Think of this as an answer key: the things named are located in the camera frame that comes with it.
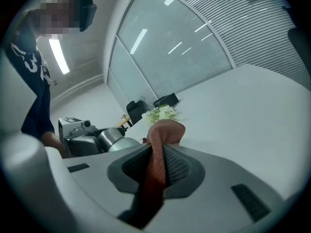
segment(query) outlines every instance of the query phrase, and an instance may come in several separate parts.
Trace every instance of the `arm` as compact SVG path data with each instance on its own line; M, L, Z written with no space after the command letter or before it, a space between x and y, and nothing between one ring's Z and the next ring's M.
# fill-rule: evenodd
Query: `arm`
M54 127L50 120L50 89L49 86L46 85L44 94L42 96L42 101L40 105L38 121L37 121L37 135L42 143L46 147L52 147L59 151L62 158L66 158L67 153L66 150L61 143L59 137L54 133Z

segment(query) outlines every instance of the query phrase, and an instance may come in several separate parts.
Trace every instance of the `black slot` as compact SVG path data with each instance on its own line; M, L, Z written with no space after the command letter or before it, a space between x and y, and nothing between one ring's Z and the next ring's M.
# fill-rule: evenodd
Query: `black slot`
M79 164L79 165L75 165L75 166L70 166L68 167L68 170L70 173L76 172L76 171L80 171L82 169L88 168L89 165L86 163L83 164Z
M246 185L234 185L231 187L231 190L238 197L254 222L261 220L270 213L269 208Z

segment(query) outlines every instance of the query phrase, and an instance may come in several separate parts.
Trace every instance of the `red towel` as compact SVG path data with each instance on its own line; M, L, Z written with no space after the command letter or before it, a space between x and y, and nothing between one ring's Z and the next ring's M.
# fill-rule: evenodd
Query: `red towel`
M160 120L148 131L147 143L151 143L152 154L146 170L140 201L140 215L149 221L163 204L166 187L163 145L178 144L185 133L185 126L173 120Z

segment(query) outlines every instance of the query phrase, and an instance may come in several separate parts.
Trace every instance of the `white desk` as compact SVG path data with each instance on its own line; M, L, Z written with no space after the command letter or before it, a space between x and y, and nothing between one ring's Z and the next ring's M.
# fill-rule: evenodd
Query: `white desk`
M246 64L176 95L181 146L240 164L285 199L302 188L311 165L309 90ZM148 129L142 119L126 136L139 141Z

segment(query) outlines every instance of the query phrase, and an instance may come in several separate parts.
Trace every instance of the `ceiling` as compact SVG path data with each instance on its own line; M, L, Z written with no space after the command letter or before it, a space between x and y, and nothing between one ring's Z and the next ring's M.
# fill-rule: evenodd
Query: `ceiling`
M48 38L38 40L38 48L47 62L51 78L58 82L51 86L51 99L59 96L72 86L102 74L99 57L102 56L102 44L109 24L112 11L117 0L93 0L97 11L92 25L84 32L65 34L60 40L62 51L70 69L63 74L51 50Z

